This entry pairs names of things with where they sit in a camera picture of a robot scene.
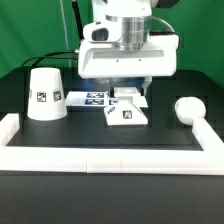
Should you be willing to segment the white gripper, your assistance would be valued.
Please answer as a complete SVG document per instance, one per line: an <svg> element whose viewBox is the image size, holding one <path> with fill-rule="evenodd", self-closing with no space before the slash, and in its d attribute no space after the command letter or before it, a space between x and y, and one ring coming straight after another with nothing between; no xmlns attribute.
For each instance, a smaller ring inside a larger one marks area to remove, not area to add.
<svg viewBox="0 0 224 224"><path fill-rule="evenodd" d="M146 77L142 95L153 76L172 76L176 71L179 36L174 32L150 33L142 21L97 21L84 27L78 56L82 78L109 79L108 94L114 97L112 78Z"/></svg>

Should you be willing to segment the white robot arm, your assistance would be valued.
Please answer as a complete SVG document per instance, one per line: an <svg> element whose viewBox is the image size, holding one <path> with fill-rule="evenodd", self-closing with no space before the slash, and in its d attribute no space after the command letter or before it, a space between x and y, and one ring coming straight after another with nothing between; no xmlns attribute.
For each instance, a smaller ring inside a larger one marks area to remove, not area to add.
<svg viewBox="0 0 224 224"><path fill-rule="evenodd" d="M151 28L154 8L170 8L178 0L92 0L93 22L83 29L78 74L83 78L141 77L145 93L155 76L176 71L180 38L171 26Z"/></svg>

